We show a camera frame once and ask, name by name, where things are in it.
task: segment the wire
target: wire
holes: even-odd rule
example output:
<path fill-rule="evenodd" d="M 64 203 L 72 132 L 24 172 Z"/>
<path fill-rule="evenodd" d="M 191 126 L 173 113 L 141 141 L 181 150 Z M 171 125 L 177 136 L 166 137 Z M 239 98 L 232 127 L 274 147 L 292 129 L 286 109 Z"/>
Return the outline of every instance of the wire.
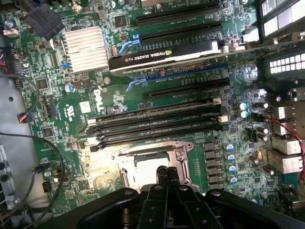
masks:
<path fill-rule="evenodd" d="M 36 90 L 35 102 L 32 105 L 32 107 L 19 119 L 19 122 L 21 123 L 35 109 L 35 107 L 37 106 L 37 104 L 39 102 L 39 98 L 40 98 L 40 90 L 39 90 L 37 84 L 33 80 L 29 79 L 28 77 L 25 77 L 24 75 L 16 75 L 16 74 L 4 75 L 4 74 L 0 74 L 0 78 L 1 77 L 24 79 L 24 80 L 28 81 L 30 84 L 32 84 L 32 86 Z"/>
<path fill-rule="evenodd" d="M 302 161 L 303 161 L 303 169 L 302 169 L 302 171 L 300 173 L 300 177 L 298 179 L 298 183 L 301 184 L 304 181 L 304 178 L 305 178 L 305 147 L 304 147 L 304 145 L 301 141 L 301 138 L 293 130 L 291 130 L 289 127 L 282 124 L 279 120 L 272 118 L 271 121 L 276 123 L 276 124 L 279 124 L 285 130 L 289 131 L 291 133 L 291 135 L 294 136 L 296 138 L 296 140 L 299 142 L 299 145 L 300 145 L 300 148 L 301 148 Z"/>
<path fill-rule="evenodd" d="M 39 220 L 41 220 L 47 213 L 49 213 L 50 209 L 52 208 L 55 200 L 57 199 L 57 197 L 59 196 L 60 194 L 60 191 L 61 191 L 61 187 L 63 185 L 63 179 L 65 177 L 65 167 L 64 167 L 64 161 L 63 161 L 63 158 L 62 158 L 62 155 L 59 151 L 59 149 L 57 148 L 56 145 L 54 145 L 52 142 L 42 138 L 42 137 L 37 137 L 37 136 L 31 136 L 31 135 L 19 135 L 19 134 L 7 134 L 7 133 L 2 133 L 0 132 L 0 135 L 4 135 L 4 136 L 14 136 L 14 137 L 27 137 L 27 138 L 32 138 L 33 140 L 39 140 L 43 143 L 46 143 L 48 144 L 55 152 L 55 154 L 57 155 L 58 157 L 58 160 L 59 160 L 59 163 L 60 163 L 60 167 L 61 167 L 61 177 L 60 177 L 60 180 L 59 180 L 59 183 L 58 183 L 58 186 L 49 202 L 49 204 L 47 205 L 47 207 L 45 208 L 44 212 L 37 218 L 35 219 L 31 224 L 29 224 L 28 226 L 26 226 L 24 229 L 28 229 L 30 228 L 31 226 L 33 226 L 34 224 L 36 224 Z M 9 217 L 10 215 L 6 214 L 6 215 L 3 215 L 3 216 L 0 216 L 0 220 L 4 220 L 5 218 Z"/>

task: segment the pcie slot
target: pcie slot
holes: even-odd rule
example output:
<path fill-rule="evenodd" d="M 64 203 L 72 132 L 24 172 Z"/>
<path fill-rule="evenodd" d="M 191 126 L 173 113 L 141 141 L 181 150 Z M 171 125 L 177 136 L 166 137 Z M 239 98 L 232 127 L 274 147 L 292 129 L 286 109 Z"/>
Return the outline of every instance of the pcie slot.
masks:
<path fill-rule="evenodd" d="M 170 31 L 163 31 L 157 33 L 149 33 L 140 36 L 141 45 L 147 45 L 157 42 L 166 41 L 170 38 L 179 38 L 181 36 L 191 36 L 196 34 L 210 33 L 214 31 L 219 31 L 222 27 L 221 22 L 211 23 L 211 24 L 204 24 L 204 25 L 194 25 L 194 26 L 187 26 L 185 28 L 170 30 Z"/>
<path fill-rule="evenodd" d="M 208 13 L 218 12 L 220 8 L 219 1 L 206 5 L 197 5 L 188 7 L 184 10 L 173 10 L 170 12 L 153 13 L 136 18 L 137 26 L 147 26 L 169 21 L 176 21 L 190 17 L 196 17 Z"/>
<path fill-rule="evenodd" d="M 230 79 L 224 78 L 219 80 L 211 80 L 202 83 L 196 83 L 191 85 L 179 86 L 166 88 L 158 91 L 149 92 L 149 97 L 151 99 L 163 98 L 167 96 L 173 96 L 176 94 L 192 93 L 217 87 L 224 87 L 230 85 Z"/>

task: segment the chipset heatsink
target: chipset heatsink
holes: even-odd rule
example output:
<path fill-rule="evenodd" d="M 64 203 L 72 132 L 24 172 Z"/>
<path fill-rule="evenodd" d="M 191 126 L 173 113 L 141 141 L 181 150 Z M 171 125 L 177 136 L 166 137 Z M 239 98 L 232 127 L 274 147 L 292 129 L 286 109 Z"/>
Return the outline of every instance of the chipset heatsink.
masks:
<path fill-rule="evenodd" d="M 108 68 L 106 48 L 99 26 L 65 32 L 63 36 L 73 73 Z"/>

